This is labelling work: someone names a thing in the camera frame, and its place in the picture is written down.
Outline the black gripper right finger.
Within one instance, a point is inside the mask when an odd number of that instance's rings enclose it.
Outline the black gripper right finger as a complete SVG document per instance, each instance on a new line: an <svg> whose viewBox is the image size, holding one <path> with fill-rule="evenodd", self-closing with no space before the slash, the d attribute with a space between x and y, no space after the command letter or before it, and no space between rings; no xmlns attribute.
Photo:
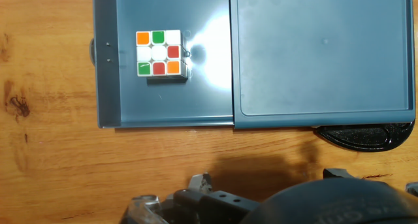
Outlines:
<svg viewBox="0 0 418 224"><path fill-rule="evenodd" d="M323 178L354 178L346 169L343 168L325 168Z"/></svg>

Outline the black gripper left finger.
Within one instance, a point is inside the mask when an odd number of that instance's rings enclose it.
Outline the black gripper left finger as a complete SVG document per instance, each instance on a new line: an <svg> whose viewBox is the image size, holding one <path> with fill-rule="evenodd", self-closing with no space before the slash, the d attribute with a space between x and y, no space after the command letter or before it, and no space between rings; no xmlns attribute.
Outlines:
<svg viewBox="0 0 418 224"><path fill-rule="evenodd" d="M192 176L186 189L173 194L173 205L192 223L239 223L258 202L225 191L214 191L208 173Z"/></svg>

